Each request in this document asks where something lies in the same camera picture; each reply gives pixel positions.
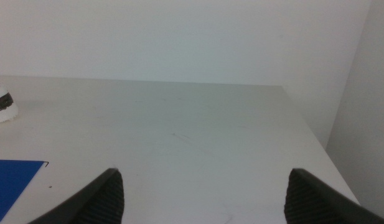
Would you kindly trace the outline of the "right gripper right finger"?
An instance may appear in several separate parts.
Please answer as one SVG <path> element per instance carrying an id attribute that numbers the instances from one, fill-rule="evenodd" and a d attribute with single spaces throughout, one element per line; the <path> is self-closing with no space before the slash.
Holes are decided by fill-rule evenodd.
<path id="1" fill-rule="evenodd" d="M 305 169 L 292 169 L 284 204 L 288 224 L 384 224 Z"/>

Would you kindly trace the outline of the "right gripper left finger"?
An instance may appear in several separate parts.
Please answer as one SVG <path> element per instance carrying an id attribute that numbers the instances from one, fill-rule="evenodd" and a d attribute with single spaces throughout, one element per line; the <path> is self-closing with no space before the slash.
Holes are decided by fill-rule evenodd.
<path id="1" fill-rule="evenodd" d="M 110 168 L 32 224 L 121 223 L 124 212 L 123 179 Z"/>

